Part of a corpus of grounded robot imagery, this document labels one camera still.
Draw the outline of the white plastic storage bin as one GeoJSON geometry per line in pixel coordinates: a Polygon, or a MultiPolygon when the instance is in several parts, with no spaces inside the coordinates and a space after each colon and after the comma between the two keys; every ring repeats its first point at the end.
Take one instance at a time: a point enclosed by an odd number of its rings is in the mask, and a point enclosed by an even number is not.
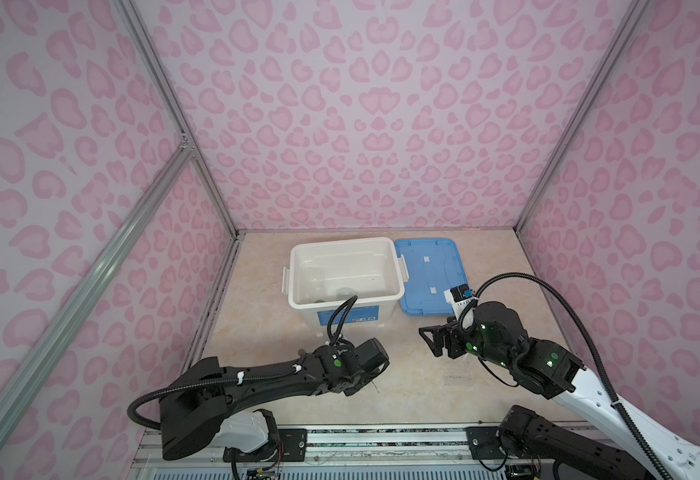
{"type": "Polygon", "coordinates": [[[336,292],[349,287],[357,292],[349,323],[389,320],[409,280],[406,264],[387,237],[300,244],[292,248],[283,269],[281,290],[291,308],[315,328],[326,327],[331,314],[344,301],[336,292]],[[315,303],[323,294],[325,302],[315,303]]]}

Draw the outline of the clear test tube rack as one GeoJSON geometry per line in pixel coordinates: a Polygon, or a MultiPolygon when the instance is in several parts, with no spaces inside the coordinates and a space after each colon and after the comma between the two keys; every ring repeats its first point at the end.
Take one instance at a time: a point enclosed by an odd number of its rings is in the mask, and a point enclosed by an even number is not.
{"type": "Polygon", "coordinates": [[[479,361],[470,353],[456,359],[446,357],[443,382],[446,387],[470,387],[481,379],[481,371],[479,361]]]}

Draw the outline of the white ceramic evaporating dish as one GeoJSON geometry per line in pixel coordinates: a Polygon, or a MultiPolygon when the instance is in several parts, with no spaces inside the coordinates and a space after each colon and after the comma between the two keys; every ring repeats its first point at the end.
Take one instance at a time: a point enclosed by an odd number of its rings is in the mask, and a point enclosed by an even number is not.
{"type": "Polygon", "coordinates": [[[336,292],[336,297],[337,297],[337,299],[338,299],[338,300],[342,300],[342,301],[345,301],[345,300],[347,300],[347,299],[349,299],[349,298],[351,298],[351,297],[354,297],[354,296],[356,296],[356,295],[357,295],[357,292],[356,292],[354,289],[349,288],[349,287],[340,288],[340,289],[336,292]]]}

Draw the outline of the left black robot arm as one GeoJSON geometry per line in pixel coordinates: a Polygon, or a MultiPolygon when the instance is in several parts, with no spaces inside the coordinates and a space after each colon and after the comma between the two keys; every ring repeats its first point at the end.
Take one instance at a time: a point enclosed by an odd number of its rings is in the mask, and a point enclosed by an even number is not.
{"type": "Polygon", "coordinates": [[[262,404],[297,396],[354,395],[390,364],[381,342],[323,345],[295,360],[255,367],[222,367],[208,357],[159,396],[162,458],[188,457],[207,447],[224,420],[262,404]]]}

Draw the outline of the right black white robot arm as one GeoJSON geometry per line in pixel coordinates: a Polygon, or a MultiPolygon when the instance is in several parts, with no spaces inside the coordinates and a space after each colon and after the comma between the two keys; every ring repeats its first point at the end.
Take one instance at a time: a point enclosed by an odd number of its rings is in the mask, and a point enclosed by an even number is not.
{"type": "Polygon", "coordinates": [[[435,356],[470,354],[502,367],[516,386],[576,413],[613,443],[601,445],[514,406],[497,429],[505,452],[552,458],[601,479],[700,479],[700,446],[620,397],[605,371],[530,336],[517,312],[500,302],[469,301],[455,312],[445,324],[419,330],[435,356]]]}

